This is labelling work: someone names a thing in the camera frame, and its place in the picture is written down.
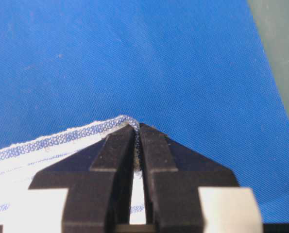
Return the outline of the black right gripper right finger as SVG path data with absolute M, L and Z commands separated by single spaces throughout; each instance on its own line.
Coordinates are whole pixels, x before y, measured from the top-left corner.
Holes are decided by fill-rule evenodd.
M 201 233 L 198 187 L 238 187 L 229 168 L 140 125 L 146 219 L 159 233 Z

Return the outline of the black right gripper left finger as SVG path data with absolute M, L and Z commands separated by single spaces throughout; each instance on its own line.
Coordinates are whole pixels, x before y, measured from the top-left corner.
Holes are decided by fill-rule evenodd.
M 127 125 L 36 173 L 30 190 L 68 189 L 62 232 L 111 233 L 129 223 L 134 140 Z

